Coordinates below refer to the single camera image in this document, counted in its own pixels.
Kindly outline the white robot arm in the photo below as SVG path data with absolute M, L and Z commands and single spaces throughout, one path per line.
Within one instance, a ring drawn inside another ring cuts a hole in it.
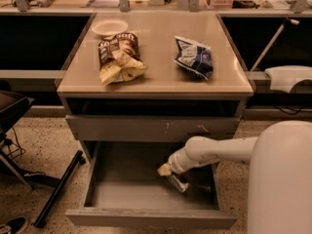
M 190 138 L 158 169 L 180 192 L 179 175 L 220 160 L 249 170 L 248 234 L 312 234 L 312 123 L 283 121 L 259 136 Z

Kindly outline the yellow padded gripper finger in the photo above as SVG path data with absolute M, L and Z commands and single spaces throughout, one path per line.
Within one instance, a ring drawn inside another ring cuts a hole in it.
M 172 169 L 169 163 L 165 163 L 157 169 L 157 173 L 160 176 L 170 176 L 172 174 Z

